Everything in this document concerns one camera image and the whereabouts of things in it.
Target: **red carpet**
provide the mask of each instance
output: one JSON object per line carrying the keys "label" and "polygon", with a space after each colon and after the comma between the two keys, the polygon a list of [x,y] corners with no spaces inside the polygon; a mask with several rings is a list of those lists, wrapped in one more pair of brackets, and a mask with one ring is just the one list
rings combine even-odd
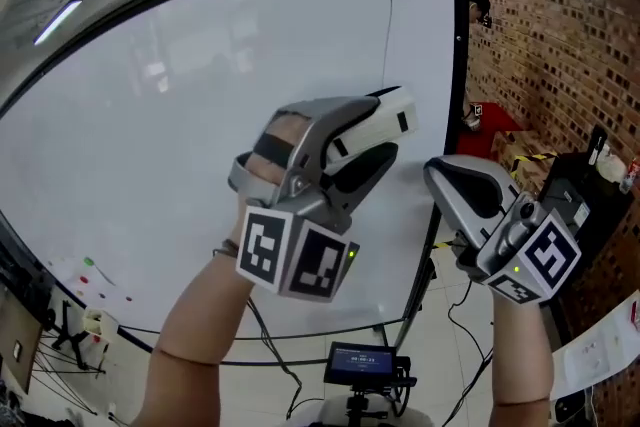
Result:
{"label": "red carpet", "polygon": [[478,132],[461,130],[456,153],[488,159],[491,155],[493,135],[496,132],[522,129],[497,103],[480,103],[482,105],[480,130]]}

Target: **floor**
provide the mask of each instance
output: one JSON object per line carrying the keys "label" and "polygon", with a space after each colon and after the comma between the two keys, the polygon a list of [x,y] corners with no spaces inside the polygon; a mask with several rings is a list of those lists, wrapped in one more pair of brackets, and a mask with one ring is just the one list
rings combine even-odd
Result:
{"label": "floor", "polygon": [[[481,357],[469,336],[447,318],[449,306],[459,301],[465,292],[467,276],[455,267],[455,257],[448,248],[435,250],[433,256],[438,277],[431,282],[422,311],[400,353],[411,357],[412,375],[418,378],[409,407],[425,412],[436,426],[441,426],[474,376]],[[453,316],[475,335],[485,353],[491,348],[491,294],[485,287],[473,285],[467,301],[454,310]],[[390,341],[395,340],[398,329],[399,325],[387,327]],[[153,338],[147,336],[149,342],[153,342]],[[336,336],[283,340],[277,341],[276,345],[288,360],[321,359],[326,357],[334,340],[380,343],[373,331],[366,330]],[[83,352],[87,360],[95,364],[99,361],[102,347],[92,340],[86,340]],[[129,423],[142,402],[148,359],[144,351],[120,340],[112,344],[106,354],[106,376],[96,379],[92,375],[67,374],[65,381],[102,414],[110,403],[114,403],[119,419]],[[232,347],[228,359],[272,361],[273,357],[260,342],[239,341]],[[449,424],[451,427],[488,425],[491,411],[490,370],[488,368],[478,381],[463,408]],[[328,398],[348,392],[346,387],[323,383],[323,365],[298,366],[295,372],[303,382],[300,400]],[[46,383],[46,378],[39,375],[42,382]],[[222,367],[222,426],[278,425],[284,420],[294,391],[294,381],[279,368]],[[59,420],[65,417],[64,408],[68,404],[42,384],[33,382],[23,407],[26,411]],[[84,418],[87,427],[113,425],[103,416],[84,414]]]}

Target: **fluorescent tube light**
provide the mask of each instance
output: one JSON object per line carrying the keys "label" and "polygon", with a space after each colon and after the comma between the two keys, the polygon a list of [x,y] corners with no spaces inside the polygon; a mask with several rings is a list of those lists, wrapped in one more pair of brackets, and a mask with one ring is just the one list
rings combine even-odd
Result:
{"label": "fluorescent tube light", "polygon": [[82,4],[82,0],[70,0],[67,5],[64,6],[58,13],[51,19],[40,36],[33,42],[34,45],[39,45],[45,39],[47,39],[53,31],[55,31],[62,22],[64,22],[76,8]]}

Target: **hand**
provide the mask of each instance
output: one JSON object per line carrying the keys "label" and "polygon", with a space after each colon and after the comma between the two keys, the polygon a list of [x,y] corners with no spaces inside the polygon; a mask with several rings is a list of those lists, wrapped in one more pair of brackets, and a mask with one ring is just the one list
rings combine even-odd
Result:
{"label": "hand", "polygon": [[[300,116],[298,114],[285,114],[273,121],[267,128],[268,134],[276,136],[278,139],[296,146],[309,125],[308,118]],[[285,169],[274,164],[273,162],[252,153],[247,159],[245,168],[251,174],[262,178],[263,180],[280,185],[284,179]],[[231,232],[229,238],[236,244],[240,243],[240,236],[242,235],[242,224],[244,222],[244,214],[247,208],[246,198],[238,195],[238,216],[236,224]]]}

